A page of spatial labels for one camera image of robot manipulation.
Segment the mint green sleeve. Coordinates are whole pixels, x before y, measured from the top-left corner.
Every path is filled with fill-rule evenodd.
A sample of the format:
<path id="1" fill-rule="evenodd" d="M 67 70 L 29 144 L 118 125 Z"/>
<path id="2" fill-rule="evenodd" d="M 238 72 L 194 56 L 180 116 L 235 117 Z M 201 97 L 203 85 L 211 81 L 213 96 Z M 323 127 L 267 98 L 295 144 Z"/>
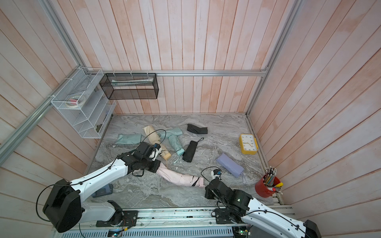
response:
<path id="1" fill-rule="evenodd" d="M 141 134 L 119 134 L 115 143 L 121 145 L 134 145 L 140 144 L 140 142 Z"/>
<path id="2" fill-rule="evenodd" d="M 161 140 L 168 139 L 170 136 L 181 136 L 183 134 L 180 128 L 173 128 L 163 131 L 158 131 L 157 134 L 160 136 Z"/>

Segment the lavender umbrella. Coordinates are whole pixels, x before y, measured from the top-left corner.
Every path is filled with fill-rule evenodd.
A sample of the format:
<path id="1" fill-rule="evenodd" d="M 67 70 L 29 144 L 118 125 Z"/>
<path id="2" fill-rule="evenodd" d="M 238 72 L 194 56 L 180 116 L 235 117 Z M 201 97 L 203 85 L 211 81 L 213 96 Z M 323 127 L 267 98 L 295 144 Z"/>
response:
<path id="1" fill-rule="evenodd" d="M 235 161 L 233 161 L 230 157 L 228 157 L 224 153 L 222 153 L 217 158 L 217 162 L 236 178 L 238 178 L 244 171 L 244 168 L 242 166 L 237 164 Z"/>

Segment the mint green umbrella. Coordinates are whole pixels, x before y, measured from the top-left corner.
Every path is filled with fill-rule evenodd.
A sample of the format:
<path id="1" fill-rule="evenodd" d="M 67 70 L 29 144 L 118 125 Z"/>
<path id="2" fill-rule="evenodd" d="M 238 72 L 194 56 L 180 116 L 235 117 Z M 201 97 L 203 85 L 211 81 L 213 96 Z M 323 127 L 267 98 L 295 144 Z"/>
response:
<path id="1" fill-rule="evenodd" d="M 178 137 L 176 135 L 171 135 L 168 137 L 169 144 L 175 150 L 178 156 L 182 156 L 185 152 L 182 144 L 180 143 Z"/>

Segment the black umbrella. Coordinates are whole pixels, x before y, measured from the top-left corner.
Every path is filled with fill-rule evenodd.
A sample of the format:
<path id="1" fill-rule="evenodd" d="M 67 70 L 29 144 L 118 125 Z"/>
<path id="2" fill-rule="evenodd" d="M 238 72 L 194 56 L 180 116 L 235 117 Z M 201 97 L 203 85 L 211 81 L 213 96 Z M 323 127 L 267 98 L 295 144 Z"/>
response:
<path id="1" fill-rule="evenodd" d="M 183 154 L 183 160 L 185 162 L 188 162 L 190 163 L 192 160 L 193 160 L 193 157 L 194 157 L 194 154 L 195 154 L 195 151 L 196 151 L 196 148 L 197 148 L 197 145 L 199 142 L 203 141 L 204 138 L 202 137 L 200 140 L 198 141 L 191 141 L 187 147 L 187 149 L 185 150 L 184 154 Z"/>

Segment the black sleeve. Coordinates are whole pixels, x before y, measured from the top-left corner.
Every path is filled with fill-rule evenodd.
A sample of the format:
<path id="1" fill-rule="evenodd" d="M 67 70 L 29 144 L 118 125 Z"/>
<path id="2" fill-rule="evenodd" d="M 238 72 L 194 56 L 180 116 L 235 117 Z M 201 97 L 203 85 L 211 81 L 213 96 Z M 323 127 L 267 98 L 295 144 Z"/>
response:
<path id="1" fill-rule="evenodd" d="M 200 127 L 195 126 L 193 124 L 188 124 L 187 131 L 194 133 L 194 134 L 208 134 L 208 128 L 207 127 L 200 128 Z"/>

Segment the beige umbrella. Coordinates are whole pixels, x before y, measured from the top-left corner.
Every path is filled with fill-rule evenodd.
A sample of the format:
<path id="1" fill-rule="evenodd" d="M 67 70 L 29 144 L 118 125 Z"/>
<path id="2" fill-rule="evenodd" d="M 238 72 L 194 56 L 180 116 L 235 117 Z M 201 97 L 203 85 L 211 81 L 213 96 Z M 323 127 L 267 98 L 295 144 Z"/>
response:
<path id="1" fill-rule="evenodd" d="M 160 156 L 164 159 L 164 160 L 168 160 L 169 158 L 171 158 L 172 154 L 167 150 L 162 150 L 160 153 Z"/>

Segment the pink umbrella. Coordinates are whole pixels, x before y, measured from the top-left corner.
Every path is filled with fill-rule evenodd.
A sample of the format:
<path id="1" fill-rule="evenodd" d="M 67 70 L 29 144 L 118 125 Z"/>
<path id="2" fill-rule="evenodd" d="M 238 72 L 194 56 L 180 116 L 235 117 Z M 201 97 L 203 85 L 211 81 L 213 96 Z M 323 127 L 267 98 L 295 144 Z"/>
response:
<path id="1" fill-rule="evenodd" d="M 191 176 L 191 175 L 181 175 L 179 181 L 179 185 L 183 186 L 191 186 L 191 187 L 205 187 L 204 178 Z"/>

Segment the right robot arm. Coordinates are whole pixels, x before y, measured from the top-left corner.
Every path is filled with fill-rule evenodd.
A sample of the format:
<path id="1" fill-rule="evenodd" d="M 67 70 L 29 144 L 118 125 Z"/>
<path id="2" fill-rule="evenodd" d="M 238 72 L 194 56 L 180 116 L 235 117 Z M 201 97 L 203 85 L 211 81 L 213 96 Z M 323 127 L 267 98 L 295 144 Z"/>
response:
<path id="1" fill-rule="evenodd" d="M 205 187 L 205 198 L 222 203 L 212 213 L 218 224 L 248 224 L 276 238 L 320 238 L 316 223 L 292 219 L 264 205 L 252 195 L 231 189 L 220 179 Z"/>

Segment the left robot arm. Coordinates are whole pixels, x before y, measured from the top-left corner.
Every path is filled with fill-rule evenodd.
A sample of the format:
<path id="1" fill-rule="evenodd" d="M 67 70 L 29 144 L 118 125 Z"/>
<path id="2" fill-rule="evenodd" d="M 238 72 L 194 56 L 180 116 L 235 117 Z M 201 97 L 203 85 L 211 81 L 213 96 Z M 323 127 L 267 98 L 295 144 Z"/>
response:
<path id="1" fill-rule="evenodd" d="M 111 163 L 72 181 L 62 179 L 52 185 L 43 213 L 59 233 L 78 223 L 100 222 L 101 225 L 120 226 L 126 222 L 123 209 L 113 200 L 87 203 L 86 199 L 116 179 L 135 171 L 155 173 L 160 161 L 160 144 L 141 142 L 130 151 L 118 155 Z"/>

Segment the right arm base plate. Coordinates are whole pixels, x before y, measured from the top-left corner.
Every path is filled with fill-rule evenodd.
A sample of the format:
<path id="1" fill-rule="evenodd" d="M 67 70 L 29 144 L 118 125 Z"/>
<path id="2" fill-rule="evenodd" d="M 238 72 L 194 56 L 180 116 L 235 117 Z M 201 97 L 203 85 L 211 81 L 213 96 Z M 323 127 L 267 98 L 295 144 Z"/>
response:
<path id="1" fill-rule="evenodd" d="M 217 224 L 250 224 L 253 225 L 253 218 L 246 214 L 246 210 L 238 208 L 217 208 L 214 215 Z"/>

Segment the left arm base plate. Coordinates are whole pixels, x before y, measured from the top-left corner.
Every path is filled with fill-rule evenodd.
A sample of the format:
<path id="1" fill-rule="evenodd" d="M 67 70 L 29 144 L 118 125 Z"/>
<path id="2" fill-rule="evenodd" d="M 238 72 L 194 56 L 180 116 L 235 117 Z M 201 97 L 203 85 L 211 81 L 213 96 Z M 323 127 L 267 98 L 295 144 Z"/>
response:
<path id="1" fill-rule="evenodd" d="M 134 227 L 137 223 L 138 211 L 116 211 L 108 221 L 97 221 L 96 227 Z"/>

